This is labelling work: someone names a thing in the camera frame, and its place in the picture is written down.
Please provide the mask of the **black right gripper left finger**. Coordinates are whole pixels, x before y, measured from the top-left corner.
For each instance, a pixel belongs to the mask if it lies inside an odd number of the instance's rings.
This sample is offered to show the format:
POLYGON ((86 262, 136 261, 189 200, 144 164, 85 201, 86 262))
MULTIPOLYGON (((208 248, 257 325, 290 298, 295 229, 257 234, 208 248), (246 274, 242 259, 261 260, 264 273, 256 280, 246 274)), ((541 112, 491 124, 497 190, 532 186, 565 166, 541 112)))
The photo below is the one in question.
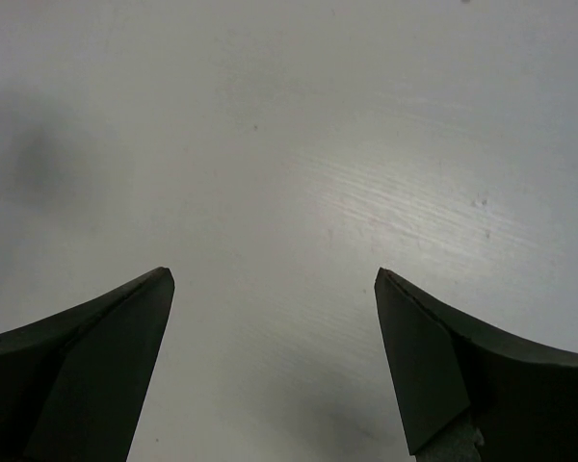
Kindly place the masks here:
POLYGON ((126 460, 173 295, 158 268, 1 333, 0 461, 126 460))

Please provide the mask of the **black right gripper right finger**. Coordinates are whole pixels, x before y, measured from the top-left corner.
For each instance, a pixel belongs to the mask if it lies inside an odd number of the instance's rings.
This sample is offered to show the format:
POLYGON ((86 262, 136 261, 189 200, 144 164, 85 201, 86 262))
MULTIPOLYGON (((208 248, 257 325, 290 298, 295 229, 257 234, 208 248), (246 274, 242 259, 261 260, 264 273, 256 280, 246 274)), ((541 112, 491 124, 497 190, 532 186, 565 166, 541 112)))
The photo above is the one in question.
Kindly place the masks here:
POLYGON ((469 316, 381 269, 377 311, 418 461, 578 461, 578 353, 469 316))

